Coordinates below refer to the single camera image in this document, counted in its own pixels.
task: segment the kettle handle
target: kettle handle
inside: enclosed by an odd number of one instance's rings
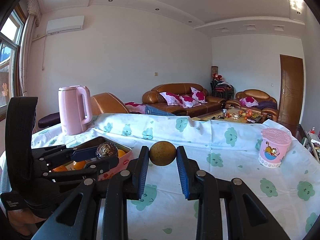
[[[80,94],[83,95],[84,97],[84,107],[86,109],[87,112],[87,118],[81,120],[82,124],[86,124],[89,123],[92,119],[92,109],[91,109],[91,104],[89,102],[90,100],[90,91],[87,90],[85,87],[77,87],[77,92],[79,92]]]

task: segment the leather armchair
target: leather armchair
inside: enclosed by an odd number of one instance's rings
[[[101,93],[91,97],[91,108],[93,115],[103,113],[129,114],[124,103],[111,93]]]
[[[264,108],[262,110],[255,108],[255,107],[246,107],[242,106],[240,103],[241,98],[246,98],[246,97],[253,97],[257,102],[261,101],[272,101],[277,104],[277,101],[275,98],[271,97],[269,94],[267,94],[264,91],[258,90],[258,89],[247,89],[245,91],[241,91],[236,93],[236,98],[228,100],[226,102],[226,108],[233,106],[235,108],[239,108],[241,110],[247,111],[247,110],[252,110],[254,113],[258,113],[262,115],[262,121],[264,122],[266,119],[271,119],[275,122],[278,122],[279,118],[279,111],[273,108]]]
[[[191,87],[204,92],[206,95],[205,101],[200,106],[191,108],[183,108],[181,106],[168,106],[167,101],[160,95],[162,92],[170,92],[179,96],[191,96]],[[208,95],[208,91],[201,85],[193,83],[177,83],[177,84],[163,84],[154,87],[151,91],[146,92],[142,96],[144,104],[151,105],[162,111],[169,112],[175,115],[189,115],[190,117],[207,114],[222,108],[225,103],[224,98],[216,98]]]

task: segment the kiwi fruit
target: kiwi fruit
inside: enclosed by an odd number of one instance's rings
[[[166,166],[176,158],[176,147],[167,141],[156,142],[149,150],[149,158],[154,165]]]

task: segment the pink electric kettle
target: pink electric kettle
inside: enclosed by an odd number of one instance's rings
[[[63,134],[75,135],[86,131],[87,123],[92,119],[89,89],[82,86],[62,87],[58,97]]]

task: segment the coffee table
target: coffee table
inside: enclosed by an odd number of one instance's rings
[[[237,114],[239,110],[240,109],[238,109],[238,108],[230,108],[230,109],[227,110],[227,112],[231,113],[231,114]],[[200,115],[200,116],[197,116],[197,117],[193,117],[191,119],[193,121],[209,121],[209,120],[212,119],[212,117],[215,117],[215,120],[217,120],[217,121],[238,122],[238,123],[252,123],[252,122],[244,119],[242,116],[239,117],[238,120],[235,120],[232,117],[229,117],[229,118],[225,117],[224,119],[218,119],[219,115],[222,115],[222,109],[220,109],[218,111],[211,112],[211,113],[203,114],[203,115]],[[258,116],[257,118],[251,118],[251,119],[255,120],[256,121],[255,123],[259,123],[259,122],[261,122],[262,116]]]

